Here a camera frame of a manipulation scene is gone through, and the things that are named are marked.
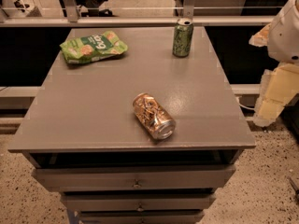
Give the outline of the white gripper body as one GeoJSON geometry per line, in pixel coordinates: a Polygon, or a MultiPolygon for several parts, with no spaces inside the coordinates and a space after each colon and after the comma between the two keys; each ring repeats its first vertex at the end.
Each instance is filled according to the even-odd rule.
{"type": "Polygon", "coordinates": [[[298,0],[288,0],[272,20],[268,34],[268,55],[285,63],[299,63],[298,0]]]}

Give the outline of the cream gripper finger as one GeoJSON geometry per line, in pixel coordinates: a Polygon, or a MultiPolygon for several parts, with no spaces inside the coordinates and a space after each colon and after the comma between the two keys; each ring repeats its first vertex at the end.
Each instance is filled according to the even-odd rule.
{"type": "Polygon", "coordinates": [[[265,25],[259,32],[253,35],[250,40],[249,44],[255,47],[264,47],[268,43],[268,34],[270,29],[270,23],[265,25]]]}
{"type": "Polygon", "coordinates": [[[267,127],[275,122],[298,92],[298,64],[280,63],[273,71],[265,70],[260,83],[260,95],[254,107],[253,123],[267,127]]]}

